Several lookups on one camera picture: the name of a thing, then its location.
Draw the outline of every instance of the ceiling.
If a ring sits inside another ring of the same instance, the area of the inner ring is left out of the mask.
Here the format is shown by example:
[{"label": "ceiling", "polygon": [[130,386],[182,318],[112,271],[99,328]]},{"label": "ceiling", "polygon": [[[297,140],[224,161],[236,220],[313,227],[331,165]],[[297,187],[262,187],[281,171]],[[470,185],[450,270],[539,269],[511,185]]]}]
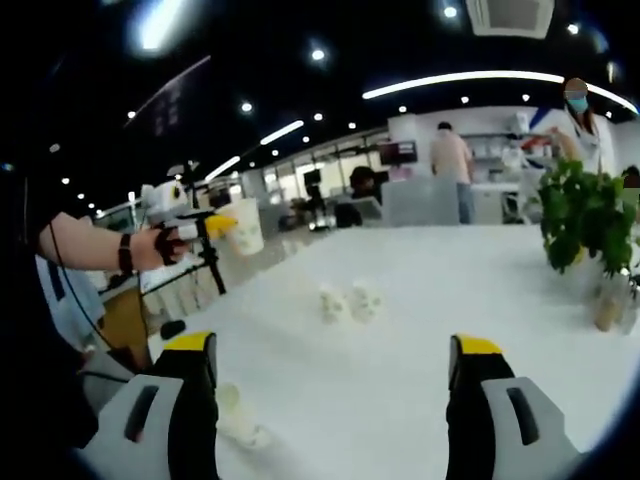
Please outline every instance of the ceiling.
[{"label": "ceiling", "polygon": [[[468,106],[519,105],[524,93],[529,105],[561,104],[558,85],[527,80],[464,81],[362,99],[365,91],[415,78],[526,70],[581,76],[640,98],[640,66],[628,45],[635,19],[621,0],[557,0],[545,40],[473,36],[464,0],[446,0],[458,8],[454,19],[443,15],[445,0],[185,2],[193,15],[184,32],[153,58],[133,47],[135,19],[149,0],[40,2],[5,15],[5,155],[36,165],[52,181],[68,177],[70,196],[85,194],[78,206],[108,208],[187,158],[200,162],[199,177],[234,155],[242,156],[239,169],[262,166],[274,160],[273,148],[282,157],[353,133],[349,122],[356,130],[382,126],[400,105],[414,113],[462,108],[462,96],[471,99]],[[572,22],[581,25],[578,35],[567,31]],[[326,53],[321,62],[311,60],[315,48]],[[157,137],[157,104],[170,102],[169,93],[140,107],[207,56],[182,80],[177,126]],[[618,67],[613,83],[610,61]],[[254,107],[249,115],[240,110],[243,101]],[[593,101],[613,121],[632,118],[607,99]],[[129,111],[139,114],[125,128]],[[313,121],[316,112],[322,122]],[[303,128],[260,147],[261,138],[298,119]],[[60,149],[50,153],[56,143]]]}]

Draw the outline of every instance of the wristwatch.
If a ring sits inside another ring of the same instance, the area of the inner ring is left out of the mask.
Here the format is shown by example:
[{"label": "wristwatch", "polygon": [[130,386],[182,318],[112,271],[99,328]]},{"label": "wristwatch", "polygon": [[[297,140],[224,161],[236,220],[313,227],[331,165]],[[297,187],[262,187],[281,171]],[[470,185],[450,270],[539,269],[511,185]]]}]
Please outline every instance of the wristwatch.
[{"label": "wristwatch", "polygon": [[126,275],[133,273],[133,259],[131,258],[131,235],[125,233],[120,238],[118,247],[118,263],[120,270]]}]

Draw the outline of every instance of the air conditioner vent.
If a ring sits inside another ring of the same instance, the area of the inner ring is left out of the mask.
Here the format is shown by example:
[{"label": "air conditioner vent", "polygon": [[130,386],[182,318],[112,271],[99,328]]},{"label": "air conditioner vent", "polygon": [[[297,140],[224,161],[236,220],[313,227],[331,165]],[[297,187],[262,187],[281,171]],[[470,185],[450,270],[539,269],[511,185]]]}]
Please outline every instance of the air conditioner vent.
[{"label": "air conditioner vent", "polygon": [[473,33],[481,36],[547,36],[554,0],[467,0]]}]

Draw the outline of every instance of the paper cup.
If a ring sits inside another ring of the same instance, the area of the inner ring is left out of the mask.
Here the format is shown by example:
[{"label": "paper cup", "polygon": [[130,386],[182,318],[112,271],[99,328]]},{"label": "paper cup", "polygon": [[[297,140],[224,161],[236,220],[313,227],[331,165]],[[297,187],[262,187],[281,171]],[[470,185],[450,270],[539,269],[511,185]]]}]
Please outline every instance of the paper cup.
[{"label": "paper cup", "polygon": [[230,203],[218,209],[217,213],[235,218],[238,222],[227,237],[240,255],[253,255],[264,248],[258,202],[255,198],[243,198]]},{"label": "paper cup", "polygon": [[225,435],[246,446],[256,444],[263,429],[256,425],[242,406],[240,391],[232,384],[216,388],[218,423],[216,427]]}]

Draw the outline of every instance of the man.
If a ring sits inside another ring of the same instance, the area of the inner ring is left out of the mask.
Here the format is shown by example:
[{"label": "man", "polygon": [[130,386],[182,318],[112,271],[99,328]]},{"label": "man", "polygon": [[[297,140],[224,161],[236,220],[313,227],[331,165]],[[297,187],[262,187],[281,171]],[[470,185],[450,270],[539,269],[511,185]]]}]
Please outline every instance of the man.
[{"label": "man", "polygon": [[465,141],[453,132],[453,127],[448,122],[438,125],[437,138],[431,143],[431,171],[434,175],[453,176],[458,191],[460,223],[473,223],[473,158]]},{"label": "man", "polygon": [[[97,419],[76,376],[78,354],[51,319],[34,255],[72,269],[152,270],[164,264],[156,250],[160,231],[123,236],[62,213],[57,176],[38,168],[0,168],[0,458],[21,477],[93,478],[72,452],[92,438]],[[184,244],[171,245],[174,260],[186,252]]]},{"label": "man", "polygon": [[375,172],[369,167],[356,167],[351,172],[349,183],[353,189],[351,198],[357,200],[359,198],[374,197],[378,203],[382,205],[382,194],[379,185],[376,185]]}]

